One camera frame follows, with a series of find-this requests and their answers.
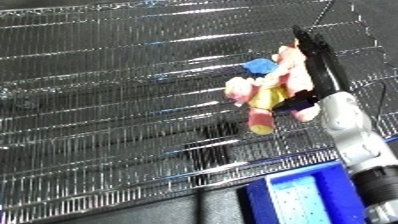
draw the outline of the stuffed toy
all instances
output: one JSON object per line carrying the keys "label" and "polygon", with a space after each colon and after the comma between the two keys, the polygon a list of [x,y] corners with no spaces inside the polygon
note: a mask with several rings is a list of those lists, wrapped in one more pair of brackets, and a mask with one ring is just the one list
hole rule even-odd
{"label": "stuffed toy", "polygon": [[[235,100],[238,106],[245,103],[249,105],[248,126],[258,135],[273,133],[275,128],[273,106],[286,98],[293,97],[299,91],[310,91],[314,87],[305,67],[306,58],[298,49],[297,43],[280,47],[278,54],[274,54],[272,59],[277,64],[275,68],[267,67],[261,70],[256,64],[257,71],[265,73],[269,70],[269,73],[263,77],[257,76],[256,79],[234,77],[225,85],[226,97]],[[293,111],[292,115],[301,122],[308,122],[314,119],[319,111],[319,105],[315,104],[301,111]]]}

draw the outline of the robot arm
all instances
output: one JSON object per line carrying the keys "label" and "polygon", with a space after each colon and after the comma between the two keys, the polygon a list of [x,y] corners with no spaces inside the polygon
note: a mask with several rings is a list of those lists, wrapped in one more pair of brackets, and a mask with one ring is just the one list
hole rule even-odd
{"label": "robot arm", "polygon": [[322,126],[333,138],[357,191],[367,207],[368,222],[398,223],[398,160],[384,139],[372,131],[369,116],[349,91],[344,69],[321,35],[312,38],[293,27],[313,91],[276,105],[275,113],[301,110],[319,101]]}

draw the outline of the black cable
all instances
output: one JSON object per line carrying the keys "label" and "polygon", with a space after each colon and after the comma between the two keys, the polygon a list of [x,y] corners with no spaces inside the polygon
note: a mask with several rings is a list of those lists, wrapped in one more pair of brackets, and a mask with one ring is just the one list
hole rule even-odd
{"label": "black cable", "polygon": [[352,93],[354,93],[354,94],[358,93],[359,91],[363,90],[364,88],[367,88],[367,87],[369,87],[371,85],[375,85],[375,84],[380,84],[383,87],[383,89],[381,91],[380,103],[379,103],[379,106],[377,108],[376,124],[375,124],[376,127],[379,127],[380,117],[381,117],[381,113],[382,113],[382,109],[383,109],[383,103],[384,103],[384,99],[385,99],[386,94],[387,94],[387,85],[381,80],[372,81],[372,82],[369,82],[369,83],[367,83],[367,84],[365,84],[363,86],[357,87],[356,89],[354,89],[352,91]]}

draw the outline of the metal grid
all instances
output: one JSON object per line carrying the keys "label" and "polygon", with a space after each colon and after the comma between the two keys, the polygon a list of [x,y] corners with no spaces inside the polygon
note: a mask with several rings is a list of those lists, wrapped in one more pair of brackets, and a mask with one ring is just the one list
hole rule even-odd
{"label": "metal grid", "polygon": [[[292,41],[325,0],[170,0],[0,11],[3,223],[51,221],[336,158],[319,121],[247,132],[223,97],[240,64]],[[353,88],[394,70],[354,7],[316,27]],[[378,86],[361,91],[376,114]],[[379,131],[397,133],[387,97]]]}

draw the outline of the blue tray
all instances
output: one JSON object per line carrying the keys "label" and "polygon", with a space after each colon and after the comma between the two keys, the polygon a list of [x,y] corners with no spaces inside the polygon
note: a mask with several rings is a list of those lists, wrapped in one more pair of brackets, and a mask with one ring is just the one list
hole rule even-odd
{"label": "blue tray", "polygon": [[365,222],[365,208],[339,162],[270,174],[246,191],[257,224]]}

